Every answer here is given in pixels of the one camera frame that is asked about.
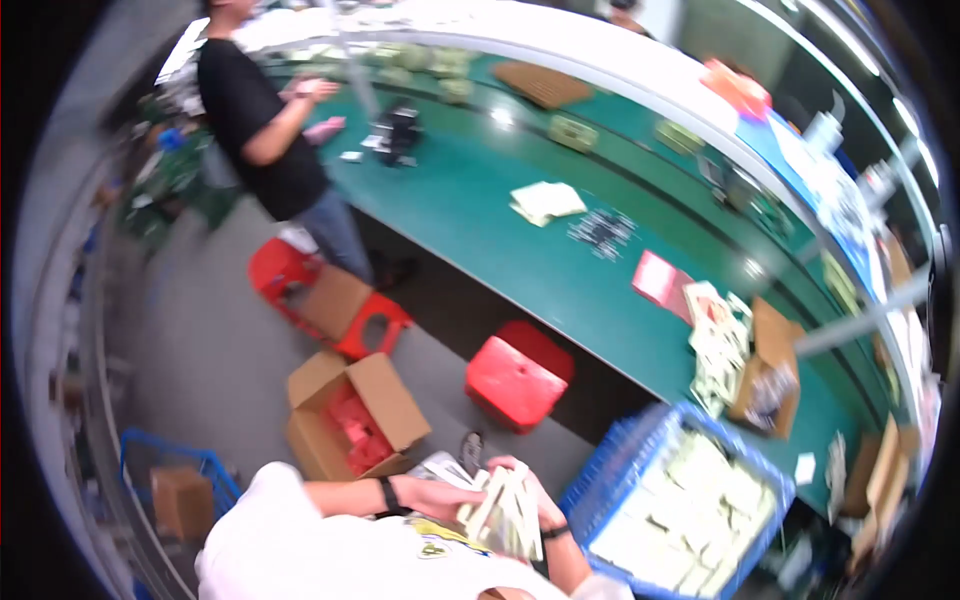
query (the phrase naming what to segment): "green table surface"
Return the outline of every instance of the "green table surface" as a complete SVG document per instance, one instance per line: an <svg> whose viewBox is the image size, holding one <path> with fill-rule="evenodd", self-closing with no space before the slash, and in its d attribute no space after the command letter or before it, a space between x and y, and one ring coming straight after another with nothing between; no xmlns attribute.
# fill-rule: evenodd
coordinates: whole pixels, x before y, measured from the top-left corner
<svg viewBox="0 0 960 600"><path fill-rule="evenodd" d="M413 88L439 91L432 78L424 75L415 77ZM397 96L383 90L377 94L383 105ZM593 102L604 98L624 100L598 93ZM648 120L644 124L637 119L636 132L621 125L617 127L622 135L602 135L594 160L546 139L543 130L549 115L493 85L478 85L471 107L447 106L422 93L415 102L427 131L414 151L416 168L388 168L372 156L357 164L336 157L360 150L359 142L369 132L348 89L315 111L313 120L332 115L348 120L347 129L324 147L323 155L350 201L666 402L692 401L690 328L633 290L631 279L644 250L662 256L694 279L711 281L721 294L734 291L745 299L757 288L743 268L750 257L780 273L776 286L761 288L762 296L807 328L804 318L811 313L826 319L837 310L817 289L817 282L786 259L802 243L777 242L748 219L719 207L708 186L698 180L693 158L651 152L632 141L651 147L656 143L652 139L656 119L649 111L640 111ZM636 111L636 105L630 104ZM508 110L515 125L503 127L489 118L494 108ZM540 180L574 186L590 209L614 208L630 216L637 223L636 237L620 249L622 257L616 262L602 260L589 245L568 237L569 224L579 217L537 228L510 209L511 190ZM663 194L672 202L665 202ZM718 239L717 229L735 243ZM796 309L798 300L803 314ZM844 351L852 359L863 356L862 348L849 346ZM866 373L864 379L871 385L866 367L856 364L856 372ZM844 434L848 447L856 447L861 429L874 426L854 382L835 360L821 356L802 361L800 376L801 402L788 441L738 429L788 475L796 467L798 454L814 454L814 480L798 487L798 496L822 514L828 498L827 448L834 432Z"/></svg>

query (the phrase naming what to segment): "open cardboard box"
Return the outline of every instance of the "open cardboard box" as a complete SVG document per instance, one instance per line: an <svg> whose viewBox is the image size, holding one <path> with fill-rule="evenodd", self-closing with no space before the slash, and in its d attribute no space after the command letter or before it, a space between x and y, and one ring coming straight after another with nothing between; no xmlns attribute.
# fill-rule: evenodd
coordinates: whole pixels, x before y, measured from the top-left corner
<svg viewBox="0 0 960 600"><path fill-rule="evenodd" d="M804 336L800 324L789 321L776 308L762 298L754 298L754 355L751 356L740 375L733 406L727 409L727 416L750 426L759 433L787 440L793 429L793 419L800 404L800 388L783 400L783 404L774 419L773 429L760 429L747 419L747 411L753 403L754 381L757 377L786 363L793 375L800 381L797 370L797 354L793 343Z"/></svg>
<svg viewBox="0 0 960 600"><path fill-rule="evenodd" d="M323 350L287 379L287 395L293 409L287 423L287 441L303 472L314 480L358 479L347 463L347 435L326 411L328 402L346 385L353 386L393 450L393 454L360 478L407 470L409 465L401 452L431 430L390 359L378 352L348 366L339 354Z"/></svg>
<svg viewBox="0 0 960 600"><path fill-rule="evenodd" d="M860 440L840 509L843 516L864 519L863 527L853 536L852 556L847 563L850 573L858 570L888 532L903 498L910 459L919 447L919 430L897 426L893 415L887 417L882 437L865 435Z"/></svg>

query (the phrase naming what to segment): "hand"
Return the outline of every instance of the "hand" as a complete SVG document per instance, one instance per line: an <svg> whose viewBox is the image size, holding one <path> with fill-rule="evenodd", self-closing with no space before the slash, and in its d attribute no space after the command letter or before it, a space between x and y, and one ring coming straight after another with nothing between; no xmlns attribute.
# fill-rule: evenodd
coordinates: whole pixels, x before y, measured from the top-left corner
<svg viewBox="0 0 960 600"><path fill-rule="evenodd" d="M297 85L297 93L308 96L314 102L322 102L339 90L340 84L329 82L326 79L308 79Z"/></svg>
<svg viewBox="0 0 960 600"><path fill-rule="evenodd" d="M491 473L493 473L493 470L497 467L514 470L520 465L523 465L523 463L513 456L497 456L487 462L487 470ZM525 481L527 486L530 487L531 492L537 495L537 517L540 519L540 529L546 531L566 525L566 516L564 516L560 507L550 498L550 494L546 492L543 484L532 470L527 469Z"/></svg>
<svg viewBox="0 0 960 600"><path fill-rule="evenodd" d="M291 80L287 82L287 85L285 85L283 89L281 89L277 94L280 97L280 100L282 100L283 102L290 102L291 100L293 100L294 96L297 94L297 87L302 82L303 82L302 75L294 75L293 78L291 78Z"/></svg>
<svg viewBox="0 0 960 600"><path fill-rule="evenodd" d="M480 504L484 492L461 490L443 481L428 481L410 475L390 478L400 506L442 521L454 521L461 504Z"/></svg>

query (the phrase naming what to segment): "black wristband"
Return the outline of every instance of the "black wristband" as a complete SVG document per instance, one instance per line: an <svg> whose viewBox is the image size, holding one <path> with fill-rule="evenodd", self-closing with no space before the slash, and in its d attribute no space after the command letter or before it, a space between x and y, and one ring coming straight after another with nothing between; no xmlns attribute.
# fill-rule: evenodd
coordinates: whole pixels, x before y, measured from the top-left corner
<svg viewBox="0 0 960 600"><path fill-rule="evenodd" d="M407 516L413 513L407 507L400 506L400 503L396 500L396 491L394 490L394 484L390 483L390 477L377 477L376 480L380 482L380 489L383 490L383 501L387 505L387 510L383 513L377 513L374 515L375 518Z"/></svg>
<svg viewBox="0 0 960 600"><path fill-rule="evenodd" d="M570 533L570 526L564 523L563 525L561 525L560 527L557 527L556 529L547 529L546 531L541 531L540 537L543 538L544 540L552 540L554 538L559 538L563 534L568 534L568 533Z"/></svg>

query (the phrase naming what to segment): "man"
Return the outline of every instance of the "man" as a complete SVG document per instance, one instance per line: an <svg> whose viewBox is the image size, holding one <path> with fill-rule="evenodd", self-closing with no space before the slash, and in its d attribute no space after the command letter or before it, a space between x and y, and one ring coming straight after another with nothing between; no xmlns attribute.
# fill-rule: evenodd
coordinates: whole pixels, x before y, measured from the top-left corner
<svg viewBox="0 0 960 600"><path fill-rule="evenodd" d="M490 461L497 466L517 460ZM548 532L549 581L438 524L461 504L482 502L481 492L408 475L304 483L289 465L270 463L207 537L196 562L200 600L477 600L488 590L507 600L632 600L625 585L592 574L564 514L536 476L528 483ZM397 507L430 520L365 518Z"/></svg>
<svg viewBox="0 0 960 600"><path fill-rule="evenodd" d="M630 30L635 34L647 36L653 39L650 32L640 25L634 19L636 7L639 6L637 0L611 0L610 2L610 22L617 27Z"/></svg>
<svg viewBox="0 0 960 600"><path fill-rule="evenodd" d="M239 179L271 217L305 228L330 263L369 284L391 283L374 281L349 208L301 132L314 106L339 86L294 80L278 94L230 39L251 17L254 0L202 1L210 22L197 84L213 136Z"/></svg>

